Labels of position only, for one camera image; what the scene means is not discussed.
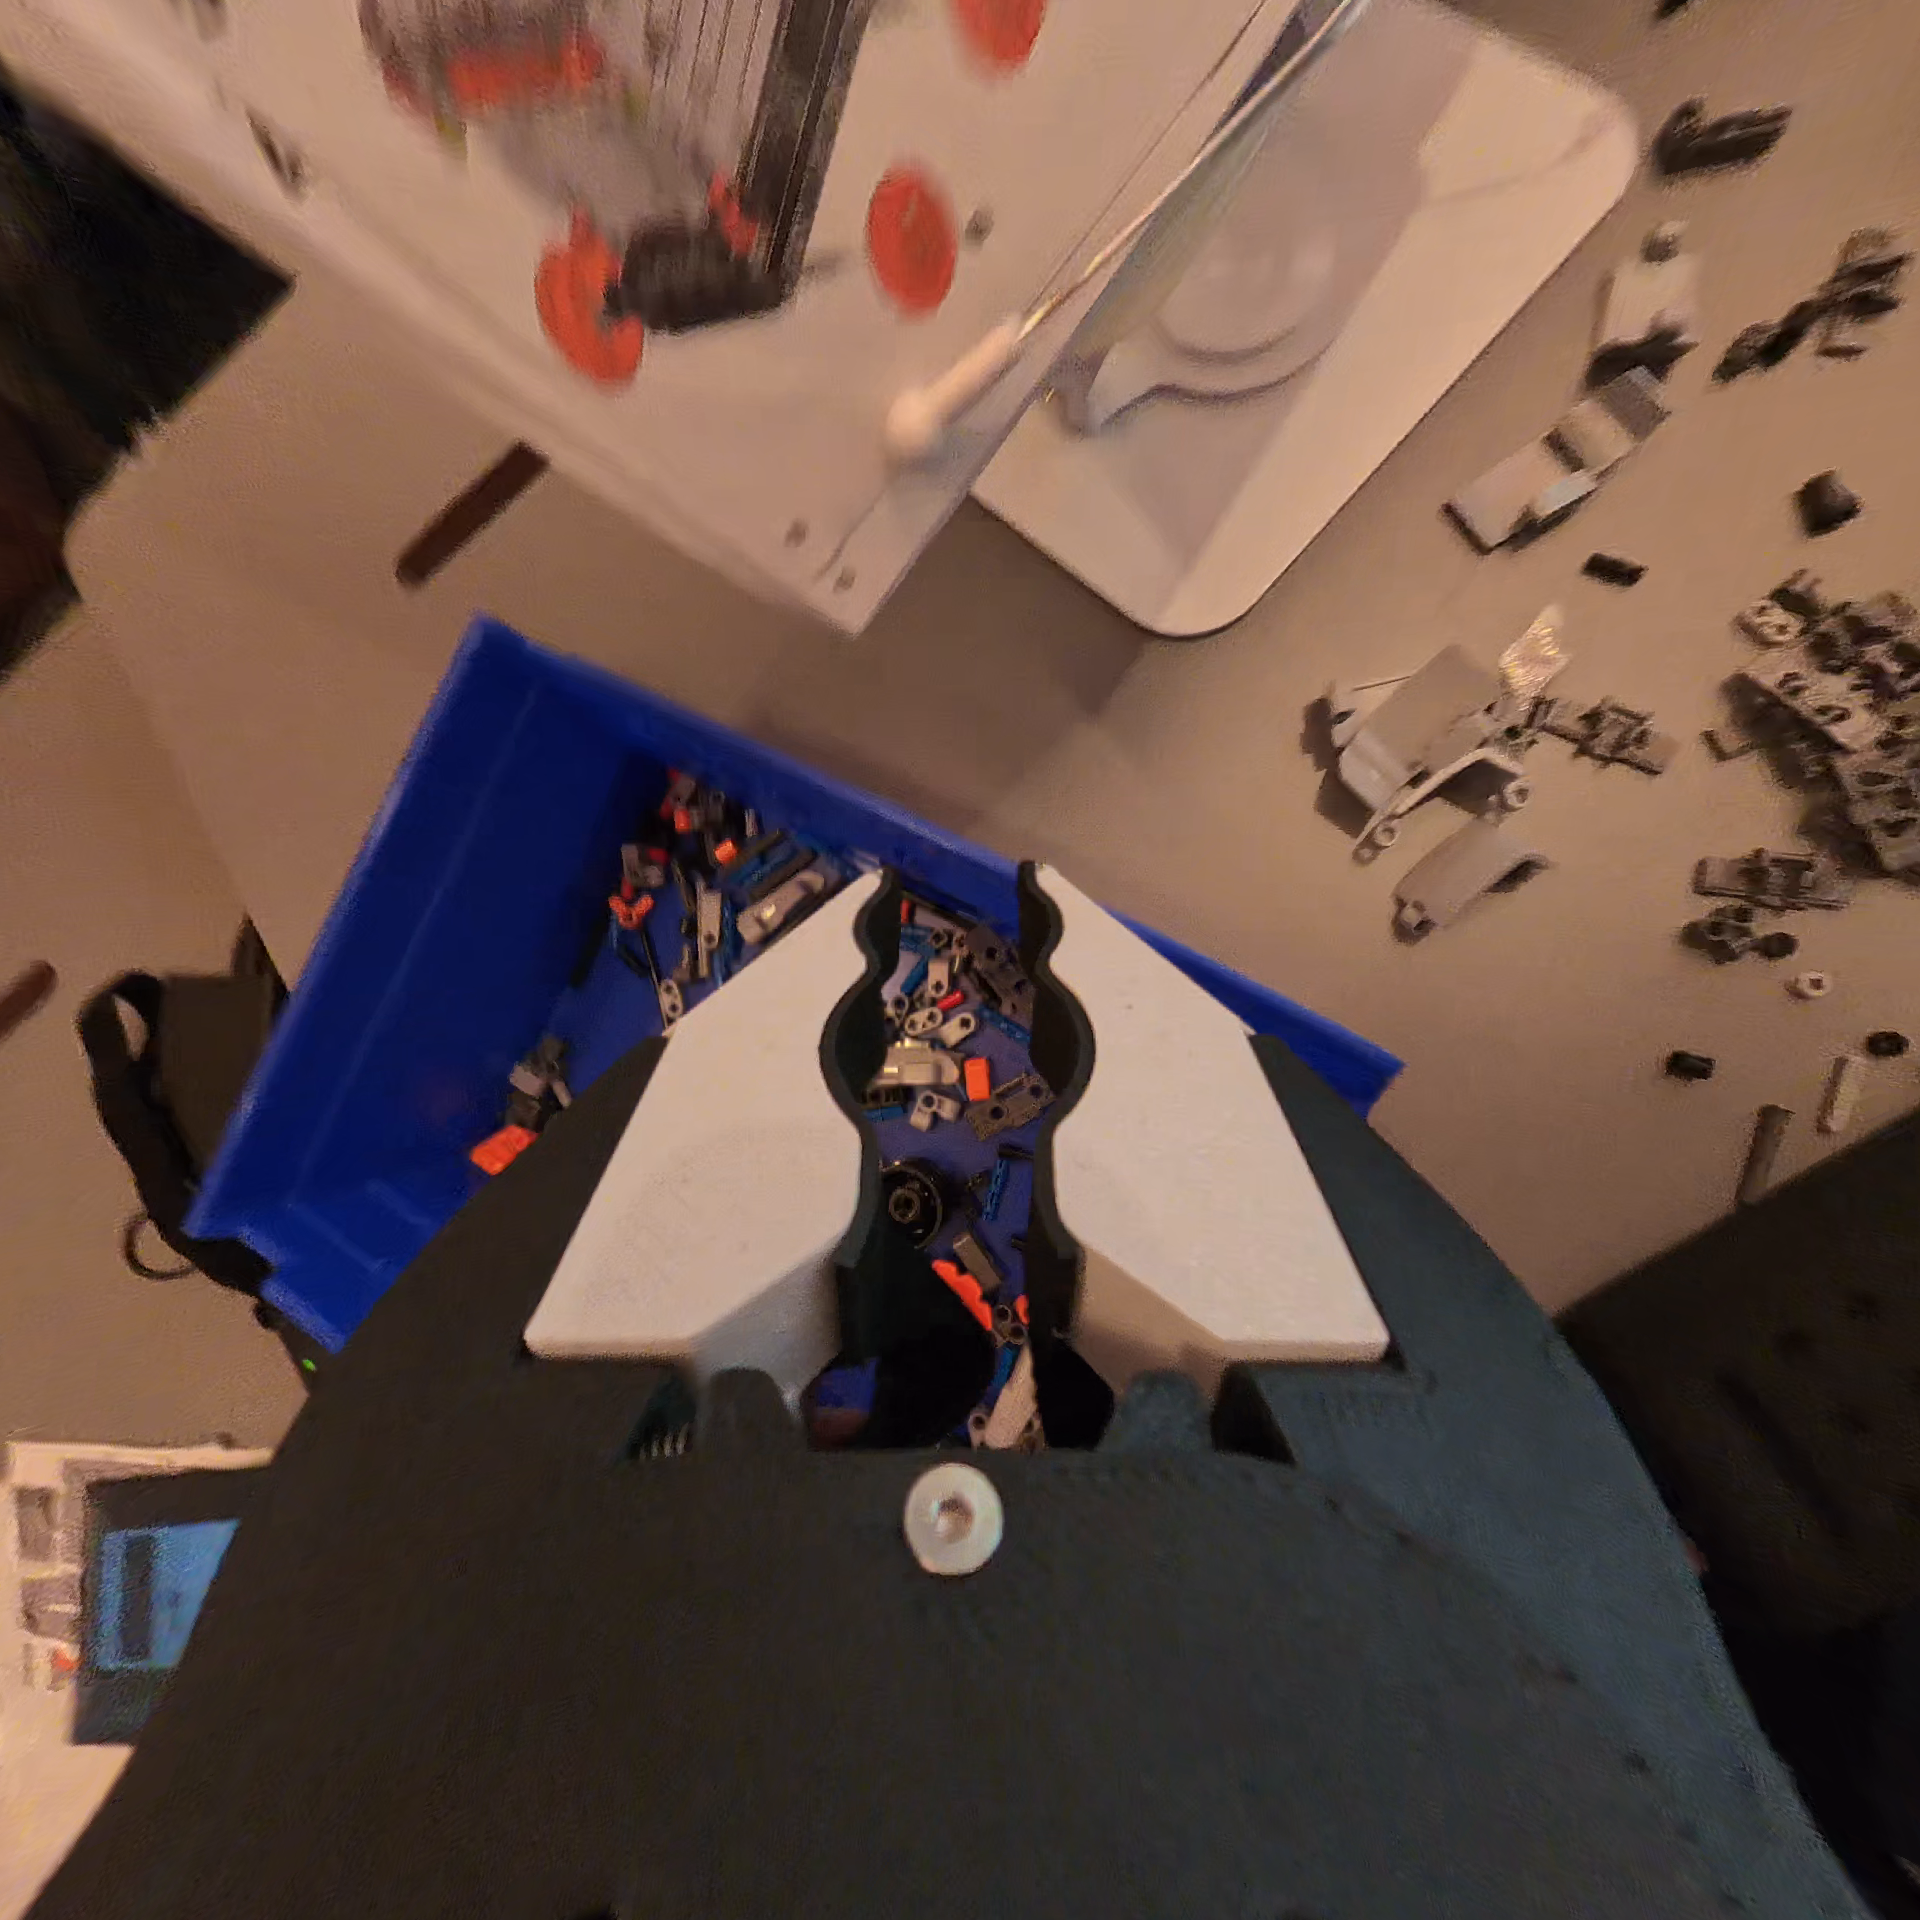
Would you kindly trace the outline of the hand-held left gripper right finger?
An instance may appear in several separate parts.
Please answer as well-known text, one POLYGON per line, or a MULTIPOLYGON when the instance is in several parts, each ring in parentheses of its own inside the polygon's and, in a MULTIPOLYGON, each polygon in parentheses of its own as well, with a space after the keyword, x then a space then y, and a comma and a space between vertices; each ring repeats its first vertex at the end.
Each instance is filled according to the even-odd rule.
POLYGON ((1017 872, 1036 986, 1031 1294, 1121 1400, 1175 1377, 1373 1365, 1389 1333, 1267 1077, 1257 1030, 1058 869, 1017 872))

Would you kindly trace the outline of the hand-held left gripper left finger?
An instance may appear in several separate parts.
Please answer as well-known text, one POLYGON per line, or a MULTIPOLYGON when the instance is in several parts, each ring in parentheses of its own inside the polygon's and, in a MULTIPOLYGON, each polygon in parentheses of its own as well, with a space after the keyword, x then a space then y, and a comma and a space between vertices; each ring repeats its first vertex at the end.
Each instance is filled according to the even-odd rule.
POLYGON ((759 1372, 795 1409, 841 1348, 833 1259, 863 1144, 826 1030, 869 973, 852 881, 683 1018, 523 1328, 539 1361, 759 1372))

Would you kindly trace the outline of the heap of mixed coloured pieces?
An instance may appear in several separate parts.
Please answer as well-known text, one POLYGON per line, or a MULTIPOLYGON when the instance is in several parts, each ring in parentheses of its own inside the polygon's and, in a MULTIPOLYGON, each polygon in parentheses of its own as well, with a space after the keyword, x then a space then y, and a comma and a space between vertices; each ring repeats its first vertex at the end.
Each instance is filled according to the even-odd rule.
POLYGON ((519 1284, 509 1316, 514 1356, 652 1365, 672 1381, 703 1386, 647 1361, 539 1361, 522 1336, 683 1018, 770 955, 852 881, 877 874, 880 900, 856 936, 869 973, 831 1018, 824 1043, 831 1090, 843 1097, 863 1144, 856 1218, 833 1259, 841 1346, 800 1404, 826 1374, 869 1372, 865 1435, 871 1445, 1043 1452, 1050 1440, 1040 1378, 1025 1361, 1028 1323, 1017 1305, 1025 1294, 1017 1248, 991 1246, 993 1227, 981 1227, 975 1213, 981 1197, 1013 1189, 993 1174, 1003 1160, 997 1137, 1013 1137, 1028 1157, 1043 1106, 1039 1094, 1016 1102, 1017 1085, 1039 1077, 1025 1030, 994 1004, 994 987, 1017 972, 1011 937, 947 905, 933 905, 923 920, 916 907, 904 909, 906 884, 891 869, 863 867, 845 878, 809 848, 789 854, 770 881, 754 878, 738 900, 730 899, 730 881, 681 876, 685 864, 674 851, 657 876, 655 917, 681 915, 688 937, 732 936, 736 972, 585 1092, 572 1090, 568 1110, 552 1114, 539 1138, 459 1217, 459 1227, 479 1229, 484 1250, 506 1252, 508 1229, 489 1225, 491 1204, 531 1197, 536 1174, 561 1172, 563 1155, 585 1144, 592 1120, 612 1123, 610 1144, 588 1152, 585 1197, 563 1203, 561 1225, 539 1232, 533 1278, 519 1284))

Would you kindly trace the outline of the blue plastic bin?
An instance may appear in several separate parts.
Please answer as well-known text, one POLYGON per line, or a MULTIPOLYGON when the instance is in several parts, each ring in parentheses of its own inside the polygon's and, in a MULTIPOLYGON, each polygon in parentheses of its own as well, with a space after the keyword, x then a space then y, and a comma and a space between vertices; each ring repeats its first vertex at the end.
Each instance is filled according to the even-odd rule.
POLYGON ((696 777, 836 874, 1017 930, 1017 864, 479 617, 424 709, 189 1212, 268 1262, 261 1301, 336 1353, 484 1189, 472 1152, 545 1035, 570 1085, 660 1034, 608 900, 696 777))

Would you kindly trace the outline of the grey plate with clips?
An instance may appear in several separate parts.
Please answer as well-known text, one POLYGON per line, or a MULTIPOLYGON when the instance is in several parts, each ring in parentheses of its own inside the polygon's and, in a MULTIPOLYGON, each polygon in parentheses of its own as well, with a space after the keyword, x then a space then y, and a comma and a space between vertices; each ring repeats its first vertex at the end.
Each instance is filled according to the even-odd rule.
POLYGON ((1895 312, 1904 301, 1911 260, 1901 228, 1855 228, 1816 294, 1818 316, 1824 323, 1865 323, 1895 312))
POLYGON ((1601 699, 1573 716, 1573 744, 1583 760, 1624 765, 1660 777, 1674 764, 1677 744, 1653 724, 1653 716, 1616 699, 1601 699))

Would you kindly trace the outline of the grey plate with round connector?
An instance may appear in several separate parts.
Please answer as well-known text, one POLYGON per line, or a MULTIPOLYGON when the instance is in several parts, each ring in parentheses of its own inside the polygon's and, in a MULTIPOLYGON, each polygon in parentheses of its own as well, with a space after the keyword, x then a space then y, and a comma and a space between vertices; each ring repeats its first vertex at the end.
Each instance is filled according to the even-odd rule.
POLYGON ((1700 858, 1691 894, 1700 909, 1682 926, 1682 947, 1716 965, 1745 958, 1784 963, 1802 947, 1789 917, 1837 912, 1855 900, 1856 884, 1824 854, 1755 848, 1700 858))

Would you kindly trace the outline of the black dimpled foam pad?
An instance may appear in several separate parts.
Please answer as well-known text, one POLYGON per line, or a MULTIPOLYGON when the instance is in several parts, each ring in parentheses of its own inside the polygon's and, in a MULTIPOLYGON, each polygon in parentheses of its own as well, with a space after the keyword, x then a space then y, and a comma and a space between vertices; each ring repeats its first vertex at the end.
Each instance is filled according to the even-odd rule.
POLYGON ((1560 1318, 1700 1561, 1735 1676, 1875 1916, 1916 1916, 1919 1123, 1560 1318))

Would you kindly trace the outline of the device with blue screen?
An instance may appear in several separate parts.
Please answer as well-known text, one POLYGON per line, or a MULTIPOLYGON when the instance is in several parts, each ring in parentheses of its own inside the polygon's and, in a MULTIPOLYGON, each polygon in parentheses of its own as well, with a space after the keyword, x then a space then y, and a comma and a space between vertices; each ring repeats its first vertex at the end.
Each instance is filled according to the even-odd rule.
POLYGON ((84 1491, 75 1746, 140 1740, 268 1484, 268 1468, 201 1468, 97 1478, 84 1491))

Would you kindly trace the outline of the printed white paper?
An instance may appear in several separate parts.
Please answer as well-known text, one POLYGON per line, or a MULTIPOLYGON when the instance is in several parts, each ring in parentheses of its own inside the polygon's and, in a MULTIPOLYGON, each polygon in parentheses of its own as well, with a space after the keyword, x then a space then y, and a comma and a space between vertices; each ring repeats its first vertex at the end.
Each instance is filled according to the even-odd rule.
POLYGON ((269 1468, 227 1442, 5 1442, 3 1916, 26 1916, 122 1777, 136 1745, 75 1746, 82 1499, 101 1478, 269 1468))

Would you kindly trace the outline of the pile of grey clip plates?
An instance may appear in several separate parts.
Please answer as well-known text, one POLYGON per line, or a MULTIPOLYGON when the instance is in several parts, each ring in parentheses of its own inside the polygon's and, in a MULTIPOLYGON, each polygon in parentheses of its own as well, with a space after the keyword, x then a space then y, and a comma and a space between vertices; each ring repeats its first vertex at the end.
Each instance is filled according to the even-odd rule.
POLYGON ((1765 760, 1813 826, 1885 878, 1919 878, 1919 608, 1907 593, 1829 596, 1805 569, 1733 617, 1748 658, 1704 741, 1765 760))

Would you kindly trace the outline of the pale grey angled panel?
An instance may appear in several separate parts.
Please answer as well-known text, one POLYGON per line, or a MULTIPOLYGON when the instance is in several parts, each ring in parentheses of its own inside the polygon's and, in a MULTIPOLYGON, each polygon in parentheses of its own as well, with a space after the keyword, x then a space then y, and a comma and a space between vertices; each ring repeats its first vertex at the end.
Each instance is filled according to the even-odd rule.
POLYGON ((1530 541, 1577 512, 1667 419, 1664 384, 1625 371, 1453 492, 1443 514, 1482 555, 1530 541))

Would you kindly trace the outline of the pale blue book stand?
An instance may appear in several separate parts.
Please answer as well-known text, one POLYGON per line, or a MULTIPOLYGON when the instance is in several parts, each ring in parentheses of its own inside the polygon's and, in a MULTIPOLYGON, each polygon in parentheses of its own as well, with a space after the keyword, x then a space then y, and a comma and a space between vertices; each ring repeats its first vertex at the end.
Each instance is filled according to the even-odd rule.
POLYGON ((1241 243, 1241 182, 1364 4, 877 4, 849 93, 833 425, 795 550, 863 629, 1058 372, 1099 429, 1178 371, 1289 346, 1289 243, 1241 243))

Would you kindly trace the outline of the white rounded tray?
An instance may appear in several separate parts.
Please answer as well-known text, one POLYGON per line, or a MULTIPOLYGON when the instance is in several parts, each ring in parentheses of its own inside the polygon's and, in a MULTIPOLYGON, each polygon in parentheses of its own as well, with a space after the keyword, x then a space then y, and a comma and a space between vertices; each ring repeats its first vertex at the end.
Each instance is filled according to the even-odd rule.
POLYGON ((1369 4, 1173 288, 975 500, 1161 637, 1251 613, 1621 202, 1632 109, 1445 4, 1369 4))

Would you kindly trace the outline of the pale curved panel with pins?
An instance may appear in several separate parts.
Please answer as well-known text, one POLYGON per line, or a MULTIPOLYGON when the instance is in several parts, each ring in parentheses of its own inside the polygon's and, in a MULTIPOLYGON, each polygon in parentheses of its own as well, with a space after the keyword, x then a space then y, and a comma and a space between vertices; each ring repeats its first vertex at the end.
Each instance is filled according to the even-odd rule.
POLYGON ((1599 390, 1625 372, 1667 380, 1698 346, 1698 324, 1698 260, 1690 251, 1690 228, 1658 225, 1604 284, 1586 389, 1599 390))

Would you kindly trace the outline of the grey angled holed beam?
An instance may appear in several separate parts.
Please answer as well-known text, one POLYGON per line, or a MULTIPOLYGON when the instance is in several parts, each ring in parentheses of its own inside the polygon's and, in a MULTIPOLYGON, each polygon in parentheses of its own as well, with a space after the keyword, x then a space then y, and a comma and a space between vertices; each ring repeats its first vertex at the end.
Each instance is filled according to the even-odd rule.
POLYGON ((1741 169, 1772 156, 1789 123, 1788 104, 1711 112, 1704 98, 1690 98, 1660 125, 1648 163, 1661 178, 1741 169))

